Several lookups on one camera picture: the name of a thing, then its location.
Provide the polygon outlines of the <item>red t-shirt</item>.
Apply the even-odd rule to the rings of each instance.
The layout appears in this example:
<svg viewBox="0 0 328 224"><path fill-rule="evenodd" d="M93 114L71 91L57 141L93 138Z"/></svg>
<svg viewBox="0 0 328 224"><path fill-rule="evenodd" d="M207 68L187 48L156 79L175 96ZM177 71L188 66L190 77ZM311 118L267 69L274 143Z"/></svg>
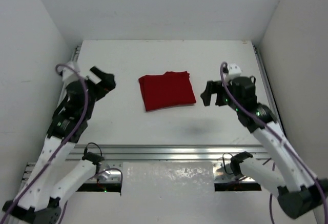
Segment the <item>red t-shirt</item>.
<svg viewBox="0 0 328 224"><path fill-rule="evenodd" d="M190 74L187 71L169 71L162 75L145 75L140 77L138 81L147 112L196 103Z"/></svg>

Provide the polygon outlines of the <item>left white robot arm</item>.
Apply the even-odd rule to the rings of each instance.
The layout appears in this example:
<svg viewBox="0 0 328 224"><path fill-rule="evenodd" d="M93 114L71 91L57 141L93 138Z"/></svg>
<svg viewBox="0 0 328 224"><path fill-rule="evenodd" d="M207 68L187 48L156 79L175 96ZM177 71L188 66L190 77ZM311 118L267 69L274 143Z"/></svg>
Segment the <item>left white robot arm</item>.
<svg viewBox="0 0 328 224"><path fill-rule="evenodd" d="M55 67L65 83L66 94L55 109L44 146L25 185L13 200L4 203L1 223L9 216L26 223L61 223L68 199L88 179L99 175L104 157L86 150L77 166L61 180L58 170L88 126L94 105L115 89L115 76L96 66L90 71L99 78L95 83L80 76L73 67Z"/></svg>

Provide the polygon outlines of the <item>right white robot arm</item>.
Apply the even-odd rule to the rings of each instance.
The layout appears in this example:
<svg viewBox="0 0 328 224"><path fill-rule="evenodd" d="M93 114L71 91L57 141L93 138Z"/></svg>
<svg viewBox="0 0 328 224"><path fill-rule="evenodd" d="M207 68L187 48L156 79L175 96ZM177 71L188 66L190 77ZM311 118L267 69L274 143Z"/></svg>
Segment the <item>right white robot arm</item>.
<svg viewBox="0 0 328 224"><path fill-rule="evenodd" d="M224 164L230 178L250 177L269 191L291 219L323 206L327 213L327 179L319 179L294 151L268 106L257 101L255 77L235 77L225 82L208 81L201 99L209 106L217 95L217 106L229 106L239 122L267 150L278 172L264 167L251 153L241 152Z"/></svg>

